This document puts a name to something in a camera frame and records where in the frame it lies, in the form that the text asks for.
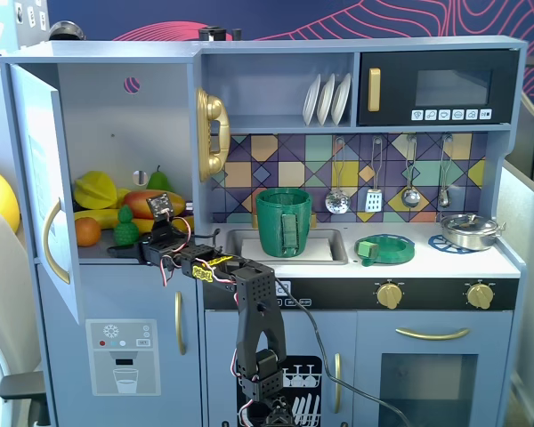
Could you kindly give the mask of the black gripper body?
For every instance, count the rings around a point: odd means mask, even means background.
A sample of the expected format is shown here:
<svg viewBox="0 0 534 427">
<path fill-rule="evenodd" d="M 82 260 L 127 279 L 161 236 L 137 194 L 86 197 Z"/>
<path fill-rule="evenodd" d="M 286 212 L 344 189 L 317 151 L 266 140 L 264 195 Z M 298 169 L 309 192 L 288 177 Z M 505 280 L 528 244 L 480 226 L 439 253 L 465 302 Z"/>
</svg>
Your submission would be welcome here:
<svg viewBox="0 0 534 427">
<path fill-rule="evenodd" d="M 189 230 L 182 232 L 169 220 L 155 221 L 150 234 L 136 244 L 136 259 L 140 264 L 159 266 L 164 259 L 173 258 L 190 240 Z"/>
</svg>

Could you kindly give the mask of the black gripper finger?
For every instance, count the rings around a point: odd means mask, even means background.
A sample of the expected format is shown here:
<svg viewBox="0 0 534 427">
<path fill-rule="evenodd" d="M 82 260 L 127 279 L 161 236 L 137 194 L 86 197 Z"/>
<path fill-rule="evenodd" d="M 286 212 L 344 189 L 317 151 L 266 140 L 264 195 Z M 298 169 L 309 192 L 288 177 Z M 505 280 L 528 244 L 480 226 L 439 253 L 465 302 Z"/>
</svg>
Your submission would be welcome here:
<svg viewBox="0 0 534 427">
<path fill-rule="evenodd" d="M 112 258 L 142 260 L 142 250 L 138 243 L 124 246 L 111 246 L 107 253 Z"/>
</svg>

